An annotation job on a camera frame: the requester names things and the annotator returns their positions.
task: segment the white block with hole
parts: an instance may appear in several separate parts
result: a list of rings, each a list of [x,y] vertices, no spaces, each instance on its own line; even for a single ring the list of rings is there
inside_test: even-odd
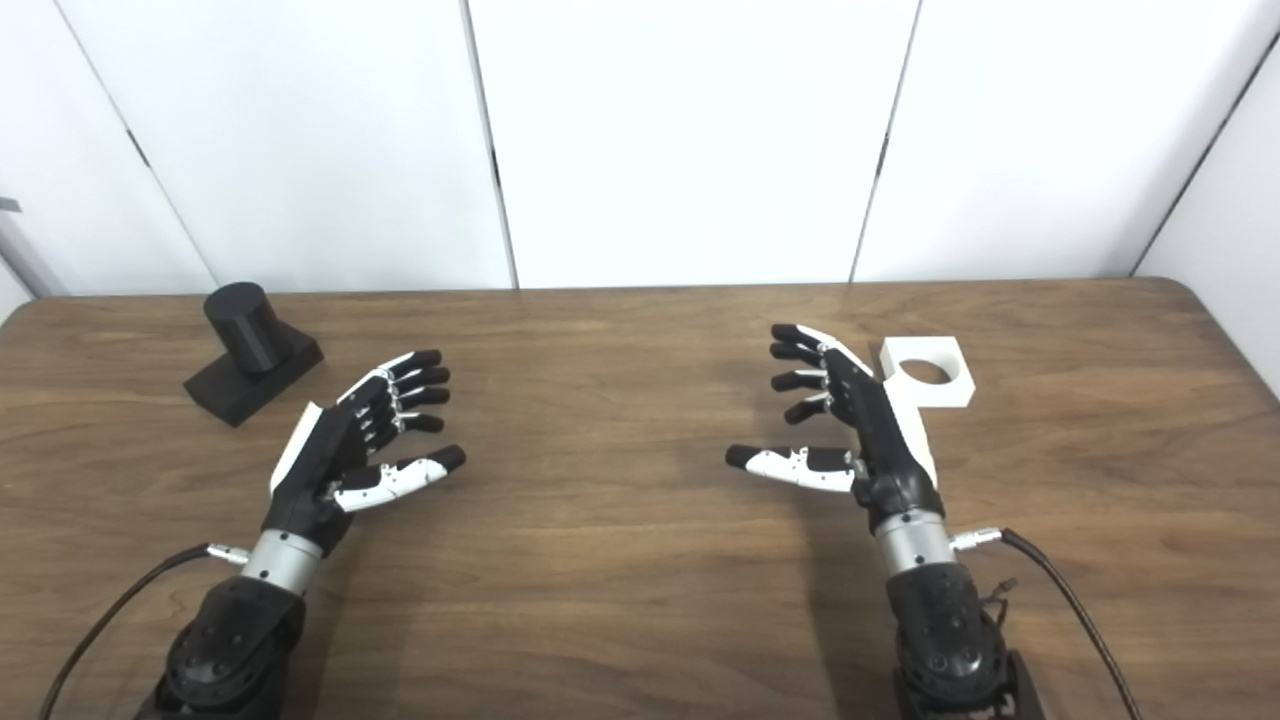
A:
[[[922,360],[937,365],[948,382],[934,384],[913,378],[902,363]],[[968,407],[975,389],[969,365],[954,337],[887,337],[881,348],[884,384],[901,388],[916,407]]]

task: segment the panel seam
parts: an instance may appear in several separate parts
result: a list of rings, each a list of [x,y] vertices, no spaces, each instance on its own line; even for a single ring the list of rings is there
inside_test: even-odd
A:
[[[1271,56],[1271,51],[1275,50],[1277,40],[1280,40],[1280,31],[1276,31],[1276,33],[1271,36],[1271,42],[1268,42],[1267,49],[1262,51],[1262,58],[1258,60],[1258,64],[1253,67],[1253,72],[1249,73],[1249,78],[1244,81],[1244,87],[1240,88],[1240,92],[1235,96],[1235,101],[1231,102],[1230,108],[1228,108],[1226,114],[1222,117],[1222,122],[1219,123],[1217,129],[1213,131],[1213,137],[1211,137],[1208,145],[1204,146],[1204,151],[1201,152],[1199,158],[1197,158],[1196,165],[1192,167],[1192,172],[1187,176],[1187,182],[1184,182],[1178,190],[1178,195],[1174,196],[1174,201],[1169,204],[1169,209],[1165,210],[1165,215],[1160,219],[1160,224],[1156,225],[1156,232],[1151,233],[1151,238],[1147,240],[1147,245],[1142,249],[1142,254],[1138,255],[1138,261],[1134,263],[1133,269],[1129,270],[1130,278],[1138,277],[1138,268],[1140,268],[1147,260],[1147,255],[1151,252],[1151,249],[1156,246],[1156,240],[1160,237],[1160,233],[1164,232],[1165,225],[1169,224],[1169,219],[1174,217],[1174,211],[1183,201],[1183,196],[1187,195],[1187,190],[1196,181],[1196,176],[1199,174],[1201,167],[1204,165],[1204,160],[1208,158],[1208,154],[1212,152],[1219,138],[1222,137],[1222,131],[1226,129],[1228,123],[1230,123],[1231,118],[1235,117],[1235,110],[1239,109],[1244,96],[1249,92],[1249,88],[1253,87],[1253,81],[1257,79],[1258,70],[1262,69],[1267,58]]]
[[[476,85],[476,102],[480,106],[480,124],[484,128],[485,150],[489,156],[489,176],[493,181],[494,200],[498,204],[498,223],[502,227],[502,243],[507,251],[507,273],[511,277],[511,288],[520,290],[520,273],[516,269],[516,247],[511,242],[511,224],[507,220],[507,196],[502,190],[502,181],[498,177],[498,151],[493,145],[493,126],[489,122],[489,99],[484,91],[484,76],[480,72],[480,49],[476,45],[475,24],[471,22],[470,0],[458,0],[462,10],[462,33],[466,36],[467,55],[471,60],[471,77]]]
[[[102,73],[97,72],[97,65],[95,65],[93,59],[88,56],[88,51],[84,49],[84,44],[76,32],[76,27],[72,26],[70,18],[67,17],[67,10],[63,9],[61,0],[52,0],[52,3],[54,8],[58,9],[59,17],[63,18],[63,24],[67,26],[67,32],[69,32],[72,40],[76,41],[76,47],[79,49],[81,58],[84,58],[84,64],[88,65],[88,70],[93,74],[93,79],[97,81],[97,86],[102,90],[102,95],[106,96],[108,104],[111,105],[111,111],[115,113],[115,118],[120,120],[120,126],[124,127],[125,135],[129,137],[129,141],[133,142],[133,149],[137,150],[138,155],[142,158],[142,164],[147,168],[147,172],[151,173],[151,179],[155,181],[156,188],[160,190],[160,196],[164,197],[165,205],[169,206],[169,211],[173,213],[174,219],[178,220],[178,227],[182,228],[182,233],[187,237],[187,243],[191,245],[191,249],[200,260],[200,264],[205,266],[205,273],[209,274],[209,279],[214,283],[214,287],[218,287],[218,275],[214,274],[214,268],[209,264],[209,259],[200,249],[200,243],[196,242],[195,236],[191,234],[191,228],[187,227],[187,220],[182,217],[182,213],[178,211],[178,206],[173,204],[173,197],[169,196],[169,191],[165,188],[164,183],[160,182],[160,176],[156,174],[156,169],[151,167],[151,161],[142,154],[138,140],[133,135],[133,128],[129,127],[129,122],[124,118],[124,113],[120,111],[120,106],[115,102],[115,97],[111,96],[111,91],[106,87],[106,82],[102,81]]]
[[[888,108],[888,122],[884,124],[884,141],[881,143],[879,156],[876,160],[876,177],[872,178],[872,188],[867,193],[867,208],[863,210],[863,224],[858,229],[858,245],[854,247],[854,263],[849,268],[849,282],[854,282],[854,277],[858,273],[858,260],[863,256],[867,224],[870,222],[872,205],[876,202],[876,190],[879,187],[881,172],[884,169],[884,160],[888,156],[888,140],[893,131],[893,118],[897,115],[897,101],[902,97],[902,85],[906,81],[906,68],[911,61],[911,46],[915,44],[915,29],[920,26],[920,10],[923,8],[924,0],[916,0],[915,15],[911,17],[911,32],[906,36],[906,50],[902,53],[902,69],[897,73],[897,86],[893,88],[893,104]]]

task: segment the wooden table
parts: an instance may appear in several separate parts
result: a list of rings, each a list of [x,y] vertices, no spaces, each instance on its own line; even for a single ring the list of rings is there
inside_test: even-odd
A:
[[[863,514],[723,464],[732,442],[832,445],[782,423],[772,322],[864,357],[955,334],[968,410],[928,410],[952,530],[1039,543],[1151,720],[1280,706],[1280,411],[1201,305],[1164,281],[279,296],[328,360],[239,429],[183,395],[219,352],[198,297],[42,300],[0,331],[0,701],[31,717],[88,625],[160,557],[251,544],[310,398],[440,347],[440,438],[467,465],[357,520],[321,568],[293,717],[893,719],[892,618]],[[1119,720],[1115,688],[1038,569],[1010,642],[1055,720]],[[159,580],[102,635],[60,717],[131,717],[174,633],[232,570]]]

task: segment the white wall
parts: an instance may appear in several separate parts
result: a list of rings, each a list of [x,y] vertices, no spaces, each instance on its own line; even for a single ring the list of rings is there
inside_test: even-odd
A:
[[[61,6],[219,283],[511,287],[457,0]]]
[[[46,295],[214,283],[50,0],[0,0],[0,250]]]
[[[1138,274],[1192,288],[1280,396],[1280,51],[1258,70]]]
[[[4,323],[19,305],[31,300],[31,293],[14,277],[9,265],[0,261],[0,323]]]
[[[474,0],[520,284],[847,281],[914,12]]]
[[[1126,275],[1274,0],[924,0],[855,281]]]

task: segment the cable connector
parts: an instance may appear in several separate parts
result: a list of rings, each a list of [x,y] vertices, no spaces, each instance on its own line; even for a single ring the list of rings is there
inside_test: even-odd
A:
[[[232,565],[247,565],[250,551],[243,547],[232,547],[229,544],[216,544],[209,543],[210,557],[216,557],[219,560],[225,560]]]
[[[973,550],[979,544],[987,544],[988,542],[1000,542],[1004,533],[1000,528],[983,528],[980,530],[969,530],[968,533],[960,533],[952,536],[951,550],[952,552],[964,552],[965,550]]]

